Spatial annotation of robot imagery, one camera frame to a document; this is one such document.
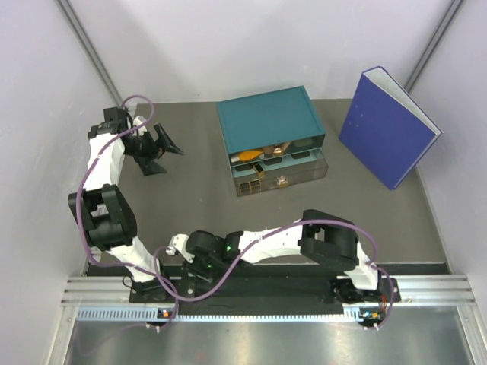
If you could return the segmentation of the black gold eyeshadow palette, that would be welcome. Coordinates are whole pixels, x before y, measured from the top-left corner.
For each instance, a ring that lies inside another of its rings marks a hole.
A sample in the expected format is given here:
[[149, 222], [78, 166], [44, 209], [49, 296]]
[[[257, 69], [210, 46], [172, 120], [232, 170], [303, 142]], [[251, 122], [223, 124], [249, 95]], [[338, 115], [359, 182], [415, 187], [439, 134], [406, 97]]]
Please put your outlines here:
[[248, 165], [252, 168], [254, 177], [248, 177], [246, 181], [239, 183], [239, 190], [242, 195], [249, 195], [262, 191], [261, 179], [265, 175], [265, 170], [260, 163]]

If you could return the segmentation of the orange cosmetic tube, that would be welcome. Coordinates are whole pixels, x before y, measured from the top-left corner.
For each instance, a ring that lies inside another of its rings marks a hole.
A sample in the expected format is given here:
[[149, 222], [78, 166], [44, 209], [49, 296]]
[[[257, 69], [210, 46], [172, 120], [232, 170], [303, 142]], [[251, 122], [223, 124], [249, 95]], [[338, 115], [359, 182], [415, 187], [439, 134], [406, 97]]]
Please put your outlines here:
[[237, 163], [237, 162], [247, 162], [255, 160], [256, 158], [260, 157], [264, 154], [263, 149], [252, 149], [246, 150], [236, 153], [235, 155], [231, 156], [230, 162]]

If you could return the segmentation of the teal drawer organizer box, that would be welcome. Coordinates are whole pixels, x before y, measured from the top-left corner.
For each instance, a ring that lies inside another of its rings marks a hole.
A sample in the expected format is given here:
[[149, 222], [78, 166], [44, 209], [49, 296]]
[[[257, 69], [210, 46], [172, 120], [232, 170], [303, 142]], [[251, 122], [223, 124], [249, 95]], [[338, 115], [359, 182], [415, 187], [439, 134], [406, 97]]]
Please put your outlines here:
[[218, 120], [229, 154], [271, 144], [325, 135], [326, 130], [303, 86], [224, 100]]

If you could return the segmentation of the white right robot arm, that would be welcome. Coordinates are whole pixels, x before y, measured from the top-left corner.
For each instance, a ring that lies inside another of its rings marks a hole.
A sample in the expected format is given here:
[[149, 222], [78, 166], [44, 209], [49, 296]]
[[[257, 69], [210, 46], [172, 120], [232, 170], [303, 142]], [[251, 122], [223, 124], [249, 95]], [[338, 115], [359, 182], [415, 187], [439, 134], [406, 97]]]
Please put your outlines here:
[[181, 255], [191, 275], [207, 282], [218, 279], [211, 293], [236, 267], [283, 256], [303, 256], [333, 277], [345, 275], [356, 294], [366, 301], [374, 300], [384, 288], [374, 263], [377, 243], [373, 236], [351, 221], [315, 209], [307, 209], [301, 219], [271, 230], [240, 230], [225, 237], [203, 230], [177, 234], [165, 252]]

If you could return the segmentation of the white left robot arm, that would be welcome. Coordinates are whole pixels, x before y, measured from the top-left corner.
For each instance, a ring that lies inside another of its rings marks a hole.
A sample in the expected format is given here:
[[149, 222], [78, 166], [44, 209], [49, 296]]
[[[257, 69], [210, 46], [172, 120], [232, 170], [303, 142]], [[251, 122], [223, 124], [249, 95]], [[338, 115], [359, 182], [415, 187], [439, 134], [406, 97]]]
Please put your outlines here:
[[160, 124], [157, 135], [151, 136], [145, 118], [131, 117], [120, 107], [103, 111], [104, 121], [88, 132], [91, 155], [89, 176], [80, 194], [68, 197], [68, 206], [83, 232], [89, 249], [96, 248], [124, 262], [132, 276], [132, 289], [148, 294], [156, 301], [165, 301], [172, 294], [172, 283], [155, 272], [161, 263], [138, 238], [135, 214], [118, 187], [125, 157], [138, 164], [144, 176], [165, 173], [158, 159], [166, 153], [183, 154]]

